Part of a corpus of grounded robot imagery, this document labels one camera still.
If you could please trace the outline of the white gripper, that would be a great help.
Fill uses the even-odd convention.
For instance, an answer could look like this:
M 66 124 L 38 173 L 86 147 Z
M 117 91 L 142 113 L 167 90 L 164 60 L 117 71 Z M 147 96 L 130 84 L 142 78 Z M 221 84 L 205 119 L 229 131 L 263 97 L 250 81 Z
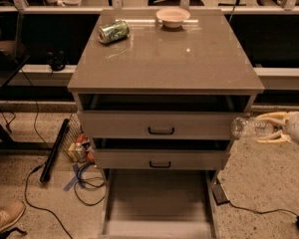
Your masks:
M 269 135 L 262 136 L 256 141 L 260 143 L 290 142 L 299 144 L 299 112 L 274 112 L 257 117 L 258 120 L 267 120 L 273 123 L 285 123 L 285 132 L 282 129 Z

